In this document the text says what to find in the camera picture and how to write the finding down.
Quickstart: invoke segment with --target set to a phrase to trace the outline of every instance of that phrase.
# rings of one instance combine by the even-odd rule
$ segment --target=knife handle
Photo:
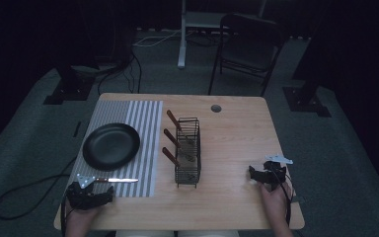
[[[168,150],[168,148],[164,147],[162,148],[162,152],[168,157],[172,163],[174,163],[176,166],[180,167],[181,164],[178,162],[178,160],[171,154],[171,152]]]
[[[172,114],[172,112],[170,110],[167,110],[166,111],[166,114],[168,115],[169,119],[171,119],[171,121],[174,123],[174,125],[177,127],[177,129],[182,132],[183,129],[181,128],[181,125],[180,123],[177,121],[177,119],[175,118],[175,116]]]
[[[109,179],[105,179],[105,178],[96,178],[95,181],[96,181],[96,182],[108,182]]]
[[[174,135],[173,134],[171,134],[171,132],[168,130],[168,129],[164,129],[164,133],[165,133],[165,135],[166,136],[168,136],[168,138],[172,141],[172,142],[174,142],[174,144],[178,147],[178,148],[181,148],[181,144],[180,144],[180,142],[178,142],[178,140],[174,137]]]

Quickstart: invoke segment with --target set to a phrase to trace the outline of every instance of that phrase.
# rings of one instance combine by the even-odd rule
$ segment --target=round plate
[[[95,129],[85,140],[85,161],[97,170],[115,170],[129,162],[140,147],[137,131],[124,123],[109,123]]]

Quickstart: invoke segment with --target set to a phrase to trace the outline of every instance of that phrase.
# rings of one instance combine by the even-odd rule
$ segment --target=person
[[[267,187],[258,182],[260,187],[260,193],[263,200],[264,210],[266,217],[269,221],[270,227],[275,237],[293,237],[287,222],[285,221],[285,214],[287,209],[287,199],[281,186],[278,186],[274,191],[270,192]],[[291,193],[291,189],[287,183],[282,184],[288,194]],[[98,215],[101,207],[96,207],[88,210],[74,209],[70,207],[69,201],[66,203],[69,213],[66,217],[66,237],[85,237],[90,229],[91,223]],[[123,231],[117,236],[174,236],[171,231],[141,231],[140,234],[131,234],[132,231]],[[239,236],[237,231],[183,231],[179,233],[182,237],[194,237],[194,236]]]

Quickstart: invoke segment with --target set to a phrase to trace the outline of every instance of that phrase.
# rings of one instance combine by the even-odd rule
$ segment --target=knife rack
[[[180,166],[175,167],[175,182],[180,185],[195,185],[201,173],[201,150],[199,121],[197,118],[179,118],[182,131],[176,129],[176,138],[181,143],[181,149],[175,148],[175,157]]]

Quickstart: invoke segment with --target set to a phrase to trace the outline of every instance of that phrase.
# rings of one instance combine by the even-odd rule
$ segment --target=striped placemat
[[[136,183],[95,183],[94,194],[114,186],[116,197],[151,197],[154,195],[162,101],[98,101],[84,141],[98,127],[121,122],[128,124],[140,135],[140,149],[123,167],[114,171],[99,171],[90,167],[82,155],[82,147],[73,167],[68,185],[77,181],[77,174],[97,178],[132,178]]]

